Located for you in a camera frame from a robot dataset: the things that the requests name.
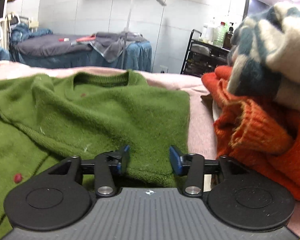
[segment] blue bed skirt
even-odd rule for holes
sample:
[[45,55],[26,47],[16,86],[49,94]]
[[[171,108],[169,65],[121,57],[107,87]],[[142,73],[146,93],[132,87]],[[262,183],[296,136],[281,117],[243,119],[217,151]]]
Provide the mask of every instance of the blue bed skirt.
[[[125,52],[123,69],[151,72],[152,47],[149,41],[130,44]],[[11,60],[42,68],[71,68],[81,66],[99,66],[121,68],[119,56],[114,62],[107,62],[97,51],[79,51],[53,57],[34,57],[13,51]]]

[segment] floor lamp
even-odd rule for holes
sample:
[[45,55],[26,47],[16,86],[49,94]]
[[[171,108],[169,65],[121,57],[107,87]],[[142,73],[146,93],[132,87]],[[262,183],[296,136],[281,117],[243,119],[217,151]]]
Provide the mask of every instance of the floor lamp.
[[[156,1],[158,3],[160,3],[162,6],[166,6],[167,5],[163,0],[156,0]],[[130,10],[129,10],[128,20],[127,20],[127,26],[124,29],[125,35],[124,35],[123,49],[122,49],[121,69],[123,69],[124,54],[125,54],[125,51],[126,51],[126,44],[127,44],[127,37],[128,37],[128,31],[129,31],[129,24],[130,24],[132,7],[133,7],[133,0],[131,0],[131,3],[130,3]]]

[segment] red button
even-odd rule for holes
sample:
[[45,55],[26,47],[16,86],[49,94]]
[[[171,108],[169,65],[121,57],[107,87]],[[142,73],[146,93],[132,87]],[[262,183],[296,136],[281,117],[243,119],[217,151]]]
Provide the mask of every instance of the red button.
[[22,175],[21,173],[17,173],[16,175],[14,175],[14,183],[18,184],[22,181]]

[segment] lamp head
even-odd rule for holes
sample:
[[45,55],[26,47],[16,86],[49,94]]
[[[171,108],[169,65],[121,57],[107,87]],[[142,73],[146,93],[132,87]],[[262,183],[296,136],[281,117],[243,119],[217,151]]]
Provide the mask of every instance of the lamp head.
[[157,0],[162,6],[166,6],[167,4],[163,0]]

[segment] white wall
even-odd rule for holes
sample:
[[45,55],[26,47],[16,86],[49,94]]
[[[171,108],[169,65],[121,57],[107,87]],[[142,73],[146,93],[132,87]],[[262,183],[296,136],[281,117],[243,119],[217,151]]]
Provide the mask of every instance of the white wall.
[[14,0],[8,2],[7,13],[15,12],[24,17],[32,17],[38,19],[40,0]]
[[[153,72],[160,65],[180,73],[192,29],[202,29],[212,17],[230,10],[230,22],[240,22],[245,0],[135,0],[130,30],[140,32],[153,48]],[[39,23],[55,33],[119,32],[126,25],[130,0],[40,0]]]

